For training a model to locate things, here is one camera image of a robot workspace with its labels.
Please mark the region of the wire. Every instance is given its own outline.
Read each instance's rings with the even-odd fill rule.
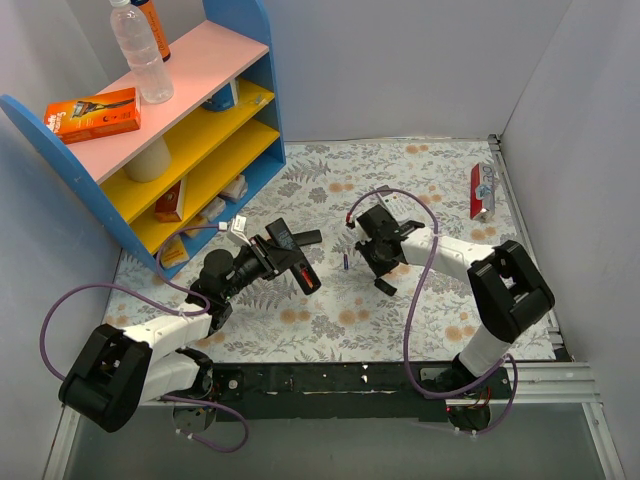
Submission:
[[[485,428],[484,430],[480,430],[479,432],[476,432],[478,434],[484,435],[485,433],[489,433],[495,430],[498,427],[498,425],[500,425],[504,421],[504,419],[507,418],[507,416],[511,413],[511,409],[513,408],[513,402],[516,398],[516,392],[518,391],[518,365],[516,364],[516,359],[513,358],[513,355],[511,355],[510,353],[505,354],[505,357],[513,367],[513,383],[511,387],[511,396],[507,401],[507,406],[504,407],[504,410],[502,411],[500,416],[487,428]]]
[[[198,292],[194,292],[192,290],[189,290],[188,288],[185,287],[181,287],[180,285],[176,285],[175,283],[171,282],[166,275],[162,272],[162,267],[160,264],[160,255],[162,253],[162,251],[164,250],[164,248],[166,247],[166,245],[169,243],[169,241],[171,241],[176,235],[179,235],[180,233],[183,232],[188,232],[190,230],[201,230],[201,229],[209,229],[209,228],[218,228],[218,224],[209,224],[209,225],[200,225],[197,227],[186,227],[186,228],[182,228],[180,230],[178,230],[177,232],[173,233],[171,236],[169,236],[169,238],[167,238],[162,245],[160,246],[160,248],[158,249],[158,253],[156,255],[156,273],[158,274],[158,276],[162,279],[162,281],[164,283],[166,283],[167,285],[169,285],[170,287],[175,288],[176,290],[179,290],[183,293],[186,294],[190,294],[190,295],[195,295],[201,299],[204,300],[205,302],[205,307],[202,310],[198,310],[195,312],[182,312],[180,310],[174,310],[173,308],[169,308],[165,305],[162,305],[161,303],[155,302],[154,300],[151,300],[148,297],[145,297],[144,295],[139,294],[138,292],[136,292],[135,290],[132,290],[130,288],[127,287],[122,287],[120,285],[116,285],[114,283],[88,283],[85,285],[80,285],[79,287],[76,287],[72,290],[69,290],[67,293],[65,293],[64,295],[62,295],[49,309],[49,311],[47,312],[46,316],[44,317],[44,321],[42,322],[42,328],[40,329],[40,338],[39,338],[39,349],[40,349],[40,356],[42,357],[42,361],[44,362],[45,367],[47,367],[47,369],[51,372],[51,374],[56,377],[58,380],[60,381],[64,381],[64,379],[66,378],[65,375],[63,375],[62,373],[60,373],[58,371],[58,369],[56,369],[53,364],[51,363],[51,360],[49,360],[49,355],[47,354],[47,347],[46,347],[46,336],[47,336],[47,328],[49,327],[49,323],[51,322],[51,318],[53,317],[53,314],[55,313],[55,311],[58,309],[58,307],[69,297],[71,297],[72,295],[75,295],[78,292],[81,292],[83,290],[88,290],[90,288],[109,288],[109,289],[113,289],[113,290],[118,290],[124,293],[127,293],[135,298],[137,298],[138,300],[142,300],[145,303],[148,303],[149,305],[151,305],[152,307],[157,308],[158,310],[161,310],[163,312],[166,312],[170,315],[186,315],[189,317],[195,317],[198,315],[202,315],[207,313],[207,311],[209,310],[209,307],[211,306],[211,303],[209,302],[209,299],[207,297],[205,297],[204,295],[198,293]],[[205,400],[193,400],[190,398],[181,398],[181,397],[174,397],[171,395],[164,395],[162,397],[163,400],[167,400],[167,401],[173,401],[173,402],[184,402],[184,403],[192,403],[194,405],[204,405],[204,406],[208,406],[208,407],[212,407],[212,408],[216,408],[219,410],[222,410],[224,412],[230,413],[231,415],[233,415],[234,417],[236,417],[238,420],[240,420],[240,422],[242,423],[242,426],[244,428],[244,437],[243,439],[240,441],[240,443],[238,443],[236,446],[234,447],[221,447],[219,445],[216,445],[215,443],[202,438],[198,435],[194,435],[190,432],[184,432],[181,430],[181,433],[184,433],[187,436],[190,436],[191,438],[194,438],[196,441],[206,445],[207,447],[217,451],[217,452],[221,452],[221,453],[233,453],[236,452],[238,450],[240,450],[245,443],[247,443],[247,440],[249,439],[249,424],[247,423],[247,420],[242,416],[242,414],[240,414],[239,412],[237,412],[236,410],[227,407],[225,405],[221,405],[219,403],[216,402],[208,402]]]
[[[472,409],[472,410],[475,410],[475,409],[476,409],[476,407],[478,407],[478,406],[480,405],[480,402],[481,402],[482,400],[485,400],[485,402],[484,402],[484,404],[483,404],[483,405],[480,405],[480,407],[481,407],[481,408],[482,408],[482,407],[486,407],[486,406],[487,406],[487,404],[489,403],[489,399],[491,398],[491,392],[490,392],[490,390],[491,390],[491,389],[490,389],[489,387],[487,387],[487,398],[486,398],[486,399],[485,399],[485,398],[482,398],[482,394],[483,394],[484,392],[482,392],[482,391],[481,391],[481,392],[480,392],[480,394],[478,395],[478,398],[476,399],[475,403],[474,403],[473,405],[469,405],[467,408],[470,408],[470,409]]]
[[[487,387],[487,400],[479,408],[484,408],[489,406],[490,401],[491,401],[491,387]]]
[[[206,445],[207,447],[211,448],[212,450],[215,450],[216,452],[220,452],[220,453],[237,452],[242,447],[244,447],[244,445],[247,443],[247,440],[249,440],[249,423],[247,422],[247,419],[242,416],[241,413],[234,410],[233,408],[230,408],[215,402],[208,402],[206,400],[193,400],[190,398],[175,397],[173,395],[163,395],[161,399],[167,402],[182,402],[182,403],[190,403],[193,405],[202,405],[205,407],[211,407],[217,410],[222,410],[223,412],[227,412],[233,415],[234,417],[236,417],[238,420],[240,420],[240,423],[242,423],[242,427],[244,428],[244,437],[242,437],[242,440],[240,440],[240,443],[238,443],[233,447],[222,447],[216,443],[213,443],[211,440],[207,440],[206,438],[201,437],[200,435],[197,435],[192,432],[188,432],[186,430],[179,429],[179,432],[182,433],[183,435],[186,435],[189,438],[193,438],[195,441],[200,442],[203,445]]]
[[[420,205],[427,212],[427,214],[429,215],[429,217],[431,217],[431,220],[433,221],[433,243],[431,245],[431,251],[429,252],[429,256],[424,265],[422,273],[420,274],[416,291],[413,294],[413,298],[411,299],[411,305],[409,306],[409,313],[407,314],[407,321],[404,327],[404,335],[402,339],[402,356],[404,360],[405,373],[407,374],[407,377],[409,378],[409,381],[411,382],[411,385],[413,386],[413,388],[418,393],[428,398],[447,400],[447,399],[456,397],[458,395],[461,395],[465,392],[468,392],[469,390],[473,390],[474,388],[486,382],[487,379],[489,379],[489,377],[491,377],[491,375],[493,375],[504,364],[504,361],[505,361],[504,358],[501,358],[500,360],[498,360],[487,372],[485,372],[484,375],[480,376],[470,384],[466,385],[465,387],[458,388],[457,390],[452,390],[450,392],[431,392],[429,390],[425,390],[418,384],[417,380],[413,375],[413,372],[411,371],[411,363],[409,360],[409,337],[411,335],[411,324],[413,322],[413,316],[415,315],[416,307],[418,305],[418,299],[420,298],[420,294],[422,293],[422,287],[424,286],[427,280],[427,276],[429,275],[429,271],[431,270],[431,267],[433,266],[433,262],[435,260],[436,250],[438,248],[440,225],[438,223],[438,218],[435,216],[433,211],[422,200],[420,200],[420,198],[413,195],[412,193],[409,193],[405,190],[401,190],[398,188],[380,188],[362,195],[358,200],[356,200],[356,202],[353,204],[349,212],[347,212],[347,223],[351,223],[353,212],[357,208],[357,206],[365,198],[371,195],[374,195],[376,193],[399,193],[401,195],[405,195],[413,199],[414,201],[416,201],[418,205]],[[508,355],[506,357],[509,358],[512,364],[514,365],[514,371],[515,371],[515,360],[511,355]],[[513,403],[513,397],[515,395],[514,392],[515,392],[515,389],[512,391],[512,396],[510,399],[511,403]],[[504,416],[501,416],[491,427],[494,427],[494,425],[499,424],[500,422],[502,422],[503,419],[504,419]]]

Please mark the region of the clear bottle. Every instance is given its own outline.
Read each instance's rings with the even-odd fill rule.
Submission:
[[[173,96],[173,84],[147,17],[130,0],[110,1],[111,28],[140,94],[148,103],[166,102]]]

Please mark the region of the floral mat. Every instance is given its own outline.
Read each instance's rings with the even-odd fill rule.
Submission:
[[[421,268],[400,265],[387,275],[387,281],[398,289],[394,297],[376,289],[372,272],[354,251],[354,233],[344,225],[345,214],[360,195],[388,184],[427,202],[445,235],[490,245],[517,239],[499,181],[491,223],[469,219],[469,174],[480,161],[492,162],[486,142],[287,146],[287,165],[241,213],[248,218],[248,235],[265,236],[264,227],[279,217],[294,233],[319,228],[323,242],[303,250],[322,287],[307,297],[289,273],[271,282],[258,281],[233,299],[233,314],[219,332],[192,346],[215,362],[401,360],[403,327]],[[410,200],[407,206],[415,211],[414,220],[429,224],[420,207]],[[228,249],[234,255],[238,251],[219,234],[174,280],[190,285],[204,256],[215,248]],[[344,253],[349,258],[348,270],[343,267]],[[184,298],[128,254],[123,255],[116,283],[171,306]],[[106,321],[123,327],[158,313],[135,298],[113,292]],[[450,360],[479,324],[471,289],[432,272],[413,322],[411,358]],[[554,358],[542,322],[529,329],[512,350],[520,359]]]

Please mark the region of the orange product packaging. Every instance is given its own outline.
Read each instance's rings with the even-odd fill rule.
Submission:
[[[66,144],[140,128],[140,95],[135,88],[52,103],[44,123]]]

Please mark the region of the white cable tie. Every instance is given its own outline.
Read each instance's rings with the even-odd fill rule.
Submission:
[[[189,321],[189,318],[187,317],[187,315],[184,313],[184,307],[182,305],[180,305],[178,307],[178,315],[180,315],[184,320]]]

